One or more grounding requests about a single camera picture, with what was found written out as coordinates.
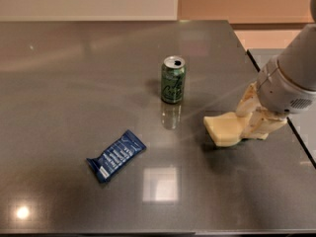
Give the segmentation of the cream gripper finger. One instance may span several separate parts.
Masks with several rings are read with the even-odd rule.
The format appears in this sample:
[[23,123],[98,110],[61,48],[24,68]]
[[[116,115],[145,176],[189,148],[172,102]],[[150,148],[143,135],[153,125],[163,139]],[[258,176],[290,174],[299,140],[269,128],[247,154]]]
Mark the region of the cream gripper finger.
[[251,83],[244,92],[244,95],[236,108],[236,115],[238,117],[245,117],[254,112],[260,105],[257,94],[257,83],[254,82]]
[[265,140],[270,133],[287,124],[287,115],[269,111],[265,108],[256,108],[241,132],[242,139]]

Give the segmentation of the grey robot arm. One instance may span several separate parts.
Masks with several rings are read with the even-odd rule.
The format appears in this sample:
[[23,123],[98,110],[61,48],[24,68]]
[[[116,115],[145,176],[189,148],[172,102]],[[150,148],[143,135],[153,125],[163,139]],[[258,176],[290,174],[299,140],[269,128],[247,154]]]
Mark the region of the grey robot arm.
[[307,24],[260,70],[245,91],[238,118],[249,118],[241,138],[266,139],[290,114],[307,111],[316,97],[316,24]]

